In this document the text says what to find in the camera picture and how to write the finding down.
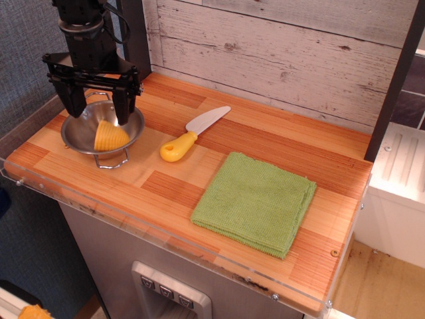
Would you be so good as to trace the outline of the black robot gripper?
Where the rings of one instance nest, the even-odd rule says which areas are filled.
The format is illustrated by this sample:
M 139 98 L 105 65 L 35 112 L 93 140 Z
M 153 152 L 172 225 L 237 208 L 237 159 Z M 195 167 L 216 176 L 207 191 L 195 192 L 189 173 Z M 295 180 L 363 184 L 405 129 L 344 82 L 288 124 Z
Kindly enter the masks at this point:
M 78 118 L 86 108 L 84 89 L 99 88 L 112 92 L 118 124 L 127 124 L 141 94 L 139 70 L 119 57 L 113 33 L 66 33 L 65 38 L 68 50 L 47 53 L 42 61 L 67 112 Z

